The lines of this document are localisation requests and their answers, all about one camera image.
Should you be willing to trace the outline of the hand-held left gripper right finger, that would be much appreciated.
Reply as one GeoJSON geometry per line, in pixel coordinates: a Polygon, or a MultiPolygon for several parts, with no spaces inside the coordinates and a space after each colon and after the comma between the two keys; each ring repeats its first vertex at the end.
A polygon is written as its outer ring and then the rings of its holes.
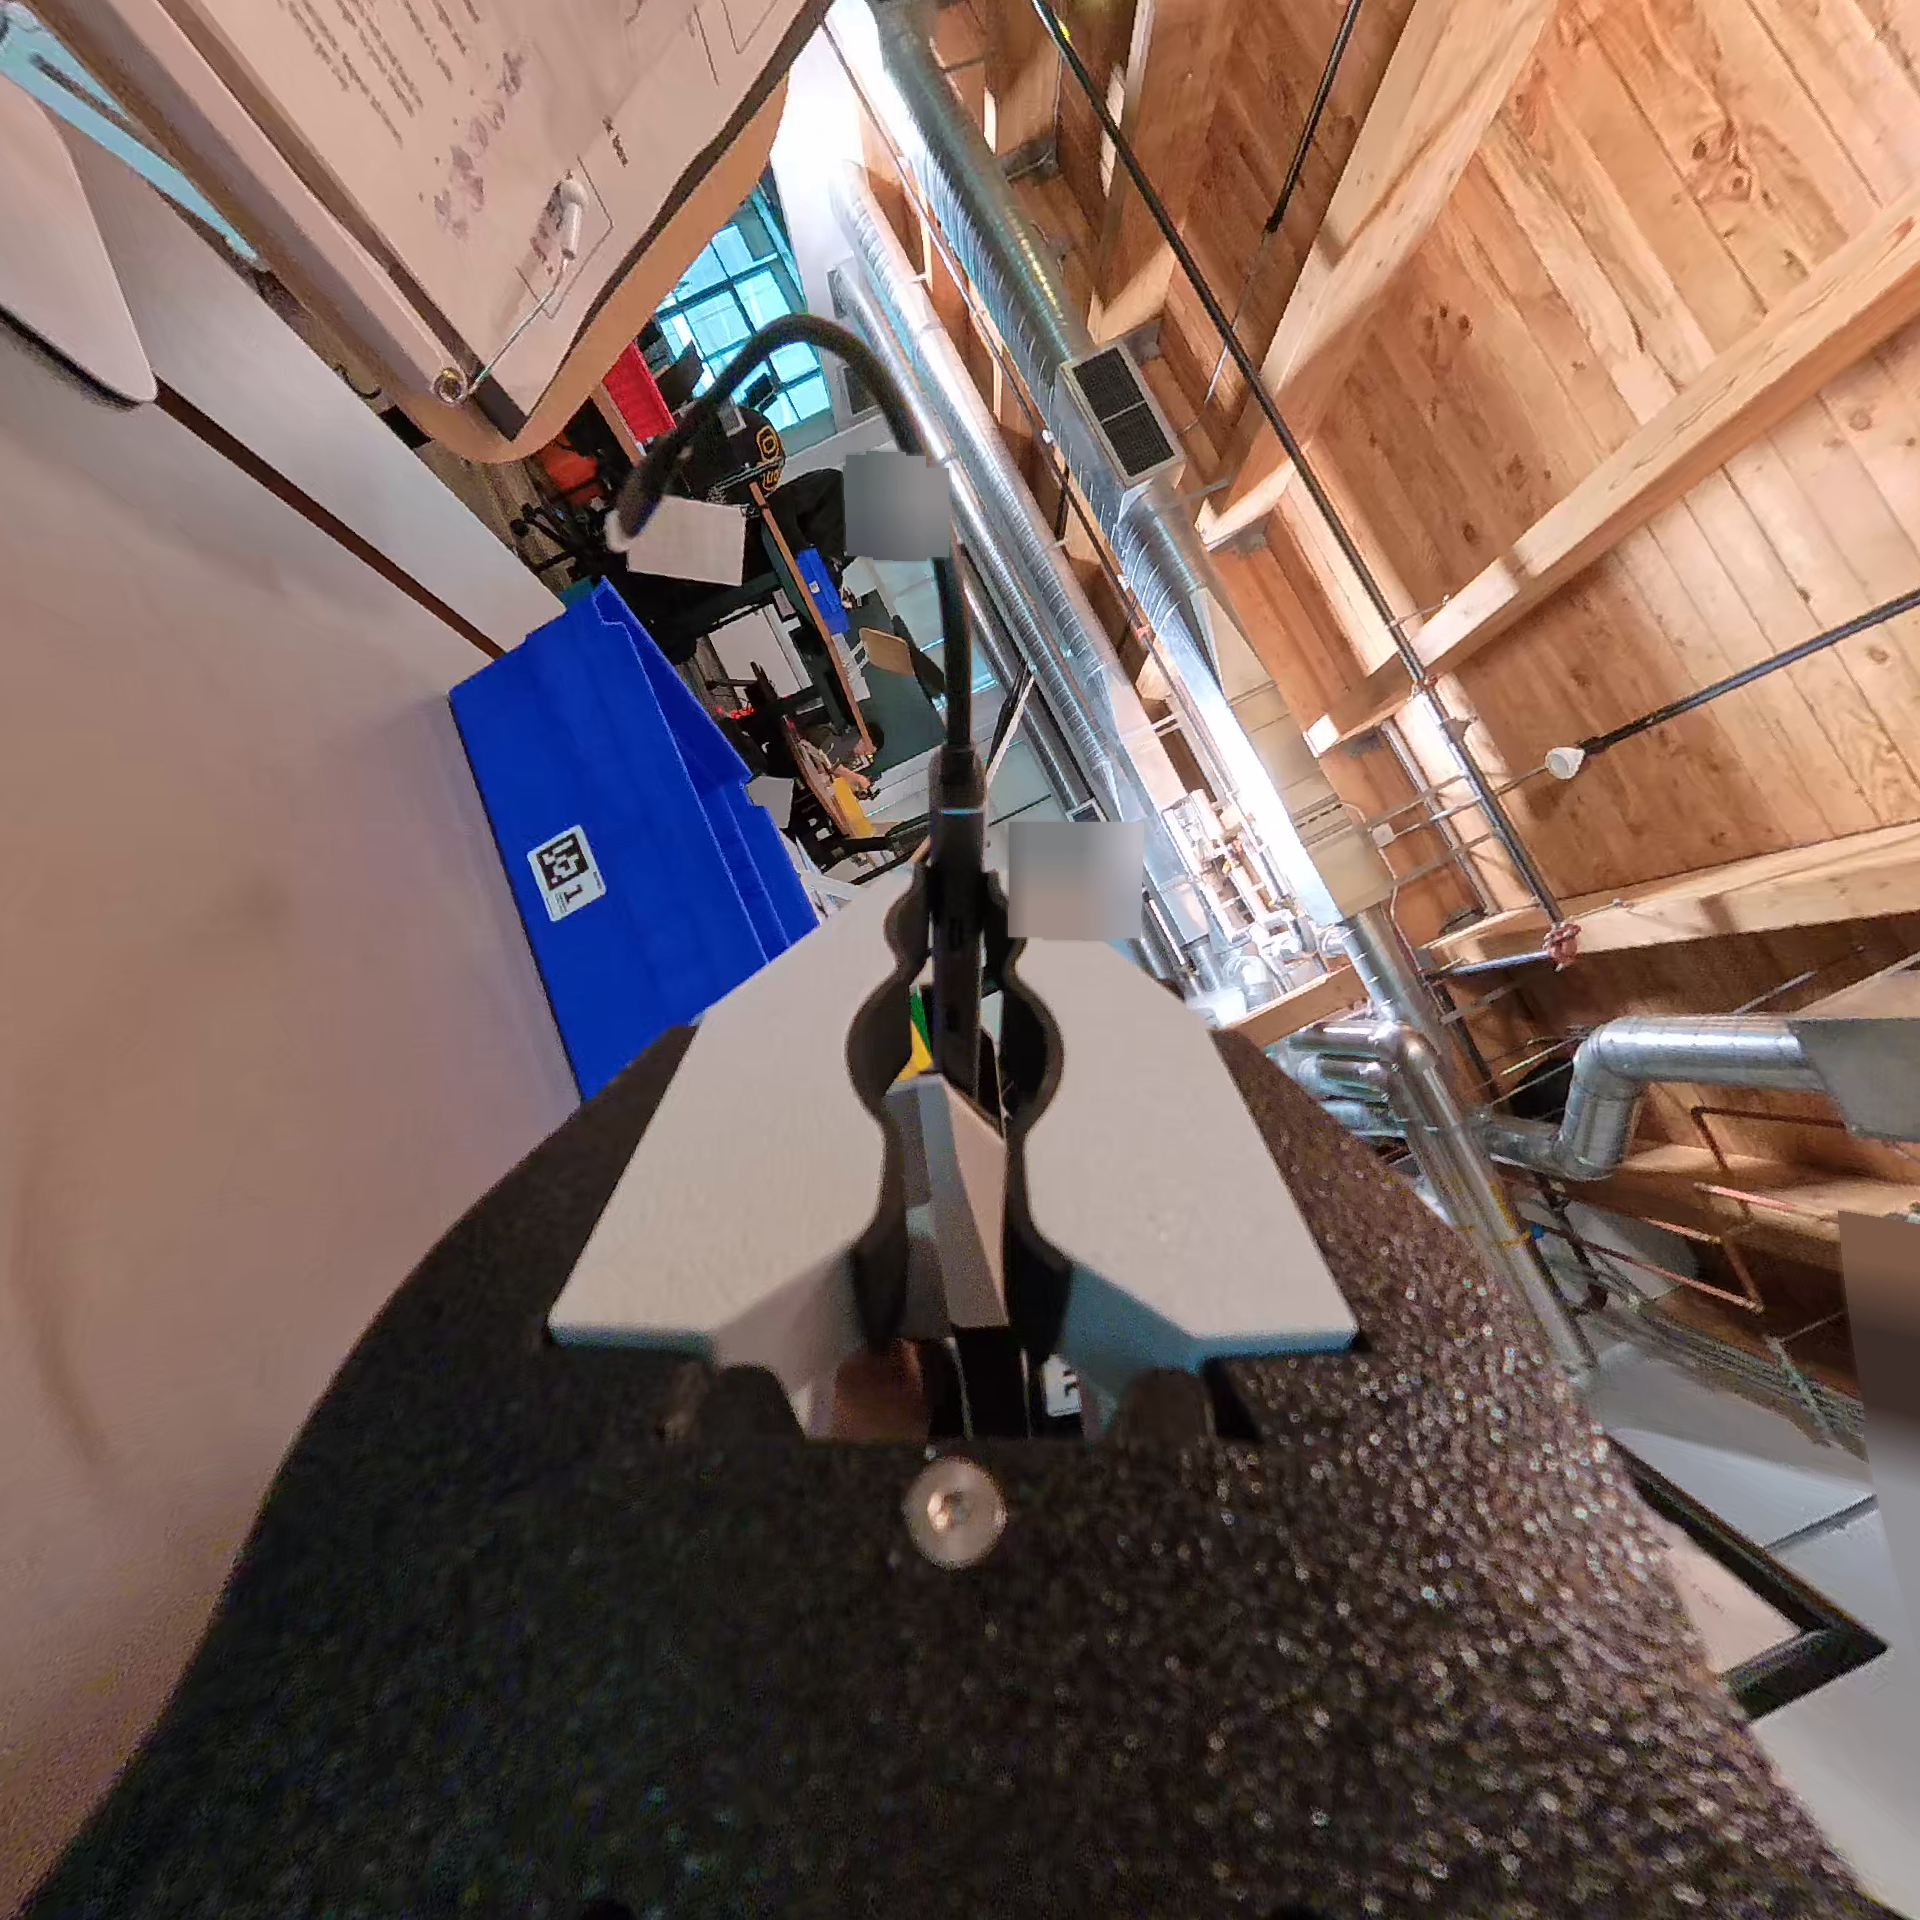
{"type": "Polygon", "coordinates": [[[1354,1312],[1211,1029],[1108,942],[1013,938],[997,881],[978,939],[998,989],[1002,1299],[1023,1354],[1350,1349],[1354,1312]]]}

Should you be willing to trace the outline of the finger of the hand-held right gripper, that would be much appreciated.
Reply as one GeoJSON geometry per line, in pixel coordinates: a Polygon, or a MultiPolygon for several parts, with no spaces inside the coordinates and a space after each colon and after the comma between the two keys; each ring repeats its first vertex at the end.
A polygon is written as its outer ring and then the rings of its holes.
{"type": "Polygon", "coordinates": [[[899,1082],[889,1116],[904,1152],[901,1332],[1006,1328],[998,1129],[942,1078],[899,1082]]]}

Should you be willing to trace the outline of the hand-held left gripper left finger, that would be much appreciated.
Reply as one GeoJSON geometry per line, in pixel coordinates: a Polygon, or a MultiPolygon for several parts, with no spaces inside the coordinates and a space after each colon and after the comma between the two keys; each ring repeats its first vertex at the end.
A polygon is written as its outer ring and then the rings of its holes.
{"type": "Polygon", "coordinates": [[[844,1361],[904,1328],[904,1066],[890,920],[873,881],[695,1024],[576,1255],[547,1332],[706,1361],[844,1361]]]}

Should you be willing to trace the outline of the silver pipe elbow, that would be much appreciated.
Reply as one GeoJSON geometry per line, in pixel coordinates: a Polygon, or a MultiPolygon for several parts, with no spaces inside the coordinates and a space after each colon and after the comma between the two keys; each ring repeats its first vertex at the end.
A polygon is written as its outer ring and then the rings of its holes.
{"type": "Polygon", "coordinates": [[[1556,1127],[1464,1110],[1425,1033],[1404,1018],[1314,1023],[1282,1040],[1288,1061],[1384,1066],[1387,1104],[1414,1134],[1472,1129],[1495,1161],[1564,1183],[1602,1183],[1626,1154],[1644,1088],[1814,1091],[1865,1140],[1915,1140],[1915,1023],[1891,1018],[1891,1039],[1830,1039],[1801,1018],[1617,1018],[1590,1033],[1570,1061],[1556,1127]]]}

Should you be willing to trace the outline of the grey panel stand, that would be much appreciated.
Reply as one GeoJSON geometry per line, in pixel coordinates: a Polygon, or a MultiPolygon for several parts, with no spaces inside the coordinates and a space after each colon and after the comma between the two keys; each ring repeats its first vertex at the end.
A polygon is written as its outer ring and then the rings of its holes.
{"type": "Polygon", "coordinates": [[[736,587],[744,541],[746,517],[736,505],[668,493],[618,550],[641,575],[736,587]]]}

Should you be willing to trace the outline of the wooden document stand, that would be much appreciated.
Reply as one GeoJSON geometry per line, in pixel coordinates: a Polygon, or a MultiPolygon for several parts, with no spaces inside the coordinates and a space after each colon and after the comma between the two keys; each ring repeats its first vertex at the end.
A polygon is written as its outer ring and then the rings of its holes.
{"type": "Polygon", "coordinates": [[[787,78],[777,82],[653,248],[630,264],[576,336],[544,398],[522,416],[500,416],[481,403],[481,365],[454,351],[449,328],[424,316],[424,304],[390,262],[368,252],[360,233],[316,197],[311,177],[279,152],[278,139],[184,31],[169,3],[31,3],[30,9],[157,138],[275,277],[378,374],[402,410],[424,433],[475,463],[517,459],[554,436],[604,383],[618,351],[642,328],[759,177],[787,78]]]}

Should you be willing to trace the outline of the white instruction sheet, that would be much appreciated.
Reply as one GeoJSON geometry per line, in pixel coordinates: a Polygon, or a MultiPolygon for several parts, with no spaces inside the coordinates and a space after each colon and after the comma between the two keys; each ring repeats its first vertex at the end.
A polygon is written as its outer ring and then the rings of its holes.
{"type": "Polygon", "coordinates": [[[522,416],[825,3],[169,3],[522,416]]]}

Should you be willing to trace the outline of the silver ventilation duct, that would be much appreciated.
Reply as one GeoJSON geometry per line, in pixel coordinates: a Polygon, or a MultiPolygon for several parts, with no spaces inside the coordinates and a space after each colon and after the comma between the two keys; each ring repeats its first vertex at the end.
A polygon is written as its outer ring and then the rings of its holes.
{"type": "Polygon", "coordinates": [[[1063,369],[1089,354],[1089,328],[1015,201],[997,155],[948,83],[931,48],[927,3],[836,3],[851,78],[899,143],[961,273],[978,298],[1043,430],[1116,561],[1159,647],[1187,750],[1223,776],[1227,799],[1280,873],[1292,905],[1343,931],[1372,1002],[1360,1023],[1380,1046],[1387,1091],[1410,1120],[1414,1154],[1459,1228],[1479,1234],[1523,1292],[1553,1354],[1594,1368],[1570,1308],[1531,1237],[1467,1100],[1467,1061],[1448,1040],[1414,947],[1390,917],[1395,875],[1305,745],[1271,668],[1251,647],[1223,583],[1179,512],[1169,481],[1127,483],[1074,401],[1063,369]]]}

